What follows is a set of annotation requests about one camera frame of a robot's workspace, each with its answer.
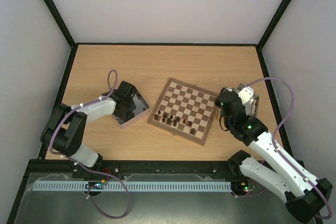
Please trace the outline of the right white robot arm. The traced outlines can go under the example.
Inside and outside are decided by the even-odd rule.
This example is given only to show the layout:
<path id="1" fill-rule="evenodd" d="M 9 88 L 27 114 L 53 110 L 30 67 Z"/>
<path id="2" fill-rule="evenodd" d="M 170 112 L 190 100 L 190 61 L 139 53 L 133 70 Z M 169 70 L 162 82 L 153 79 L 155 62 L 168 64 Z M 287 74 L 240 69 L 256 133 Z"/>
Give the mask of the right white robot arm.
<path id="1" fill-rule="evenodd" d="M 222 111 L 226 130 L 257 152 L 268 166 L 239 151 L 228 160 L 229 172 L 236 178 L 244 175 L 263 185 L 285 203 L 296 220 L 308 223 L 327 205 L 333 186 L 328 179 L 319 179 L 301 166 L 272 138 L 260 119 L 247 113 L 253 97 L 251 88 L 222 88 L 215 104 Z"/>

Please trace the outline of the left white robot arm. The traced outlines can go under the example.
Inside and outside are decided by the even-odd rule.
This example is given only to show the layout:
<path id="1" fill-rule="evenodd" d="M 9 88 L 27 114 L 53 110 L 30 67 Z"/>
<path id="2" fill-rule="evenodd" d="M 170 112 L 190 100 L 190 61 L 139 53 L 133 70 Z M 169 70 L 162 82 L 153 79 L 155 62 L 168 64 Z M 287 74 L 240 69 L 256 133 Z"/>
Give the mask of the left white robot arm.
<path id="1" fill-rule="evenodd" d="M 48 146 L 51 153 L 93 168 L 101 155 L 82 143 L 86 125 L 103 116 L 120 117 L 133 111 L 136 93 L 134 85 L 122 81 L 117 89 L 111 89 L 93 101 L 74 106 L 58 104 L 41 134 L 41 142 Z"/>

